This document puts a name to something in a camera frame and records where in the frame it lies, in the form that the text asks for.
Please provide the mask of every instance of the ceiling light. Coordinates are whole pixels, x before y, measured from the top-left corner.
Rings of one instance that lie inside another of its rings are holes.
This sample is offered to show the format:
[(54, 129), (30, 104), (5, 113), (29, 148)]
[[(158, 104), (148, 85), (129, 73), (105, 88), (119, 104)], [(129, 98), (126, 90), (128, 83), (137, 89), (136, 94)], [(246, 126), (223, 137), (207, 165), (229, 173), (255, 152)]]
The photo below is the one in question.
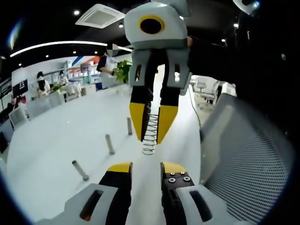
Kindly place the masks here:
[(78, 10), (74, 11), (74, 15), (79, 15), (79, 14), (80, 14), (80, 12)]
[(255, 2), (253, 3), (253, 7), (254, 7), (254, 8), (258, 8), (259, 5), (260, 5), (259, 1), (255, 1)]
[[(45, 47), (45, 46), (50, 46), (50, 45), (61, 45), (61, 44), (86, 44), (86, 45), (107, 46), (106, 43), (93, 42), (93, 41), (55, 41), (55, 42), (49, 42), (49, 43), (44, 43), (44, 44), (39, 44), (39, 45), (34, 45), (34, 46), (31, 46), (31, 47), (24, 48), (24, 49), (19, 50), (19, 51), (15, 52), (15, 53), (12, 53), (10, 55), (10, 57), (14, 57), (14, 56), (16, 56), (18, 54), (21, 54), (23, 52), (29, 51), (31, 49)], [(132, 49), (129, 49), (129, 48), (120, 47), (120, 46), (118, 46), (118, 48), (120, 50), (124, 50), (124, 51), (127, 51), (127, 52), (132, 52)]]

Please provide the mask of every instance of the screw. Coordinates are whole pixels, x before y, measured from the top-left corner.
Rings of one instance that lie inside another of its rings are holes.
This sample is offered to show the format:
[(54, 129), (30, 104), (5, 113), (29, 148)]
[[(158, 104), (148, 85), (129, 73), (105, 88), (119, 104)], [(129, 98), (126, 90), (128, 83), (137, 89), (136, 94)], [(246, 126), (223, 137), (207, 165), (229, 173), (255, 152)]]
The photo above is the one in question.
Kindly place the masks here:
[(186, 181), (186, 182), (188, 182), (188, 181), (191, 180), (191, 178), (190, 177), (184, 177), (183, 180)]
[(170, 183), (175, 183), (176, 179), (175, 178), (169, 178)]

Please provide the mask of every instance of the desk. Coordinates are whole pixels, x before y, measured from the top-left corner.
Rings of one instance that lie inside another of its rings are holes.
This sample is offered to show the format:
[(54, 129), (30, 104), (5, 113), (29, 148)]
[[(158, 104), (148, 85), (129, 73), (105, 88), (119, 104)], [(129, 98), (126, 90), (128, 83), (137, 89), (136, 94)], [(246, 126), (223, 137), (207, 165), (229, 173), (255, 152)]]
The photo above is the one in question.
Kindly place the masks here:
[[(160, 161), (180, 163), (194, 183), (200, 177), (200, 137), (189, 92), (156, 154), (142, 154), (142, 143), (127, 135), (130, 95), (114, 87), (49, 110), (14, 132), (7, 160), (7, 183), (17, 204), (32, 221), (53, 218), (65, 202), (90, 183), (99, 183), (113, 164), (133, 162), (132, 203), (128, 224), (162, 224)], [(158, 111), (161, 85), (154, 85)], [(110, 156), (105, 134), (116, 154)], [(90, 176), (83, 182), (71, 162)]]

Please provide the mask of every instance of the potted plant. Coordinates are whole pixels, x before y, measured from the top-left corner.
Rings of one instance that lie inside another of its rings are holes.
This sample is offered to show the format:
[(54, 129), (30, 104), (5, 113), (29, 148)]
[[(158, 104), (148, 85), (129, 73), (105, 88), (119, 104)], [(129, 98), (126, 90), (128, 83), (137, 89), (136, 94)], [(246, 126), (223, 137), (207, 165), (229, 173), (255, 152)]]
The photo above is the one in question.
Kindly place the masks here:
[(118, 62), (117, 67), (114, 69), (114, 74), (120, 83), (128, 84), (129, 80), (129, 69), (131, 67), (131, 62), (128, 60), (123, 60)]
[(54, 85), (54, 86), (51, 88), (51, 92), (55, 92), (55, 91), (60, 91), (60, 86), (59, 86), (59, 85)]

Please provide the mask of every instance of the person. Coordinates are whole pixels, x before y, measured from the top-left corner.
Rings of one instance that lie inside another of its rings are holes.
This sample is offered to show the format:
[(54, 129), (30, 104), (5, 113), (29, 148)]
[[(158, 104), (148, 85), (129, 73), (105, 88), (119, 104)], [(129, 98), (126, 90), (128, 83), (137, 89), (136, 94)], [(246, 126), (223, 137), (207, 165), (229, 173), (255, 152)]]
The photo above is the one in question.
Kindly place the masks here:
[(21, 96), (17, 96), (16, 100), (15, 100), (15, 106), (14, 109), (16, 108), (20, 108), (24, 117), (28, 118), (28, 112), (27, 112), (27, 107), (26, 104), (24, 103), (24, 100)]
[(69, 80), (67, 77), (64, 75), (64, 72), (61, 70), (60, 71), (60, 86), (68, 85)]
[(101, 72), (102, 89), (111, 88), (119, 84), (113, 71), (116, 66), (116, 59), (107, 53), (100, 58), (97, 71)]
[(37, 88), (37, 96), (38, 98), (48, 95), (50, 92), (50, 85), (48, 81), (44, 80), (42, 76), (39, 76), (37, 79), (38, 88)]

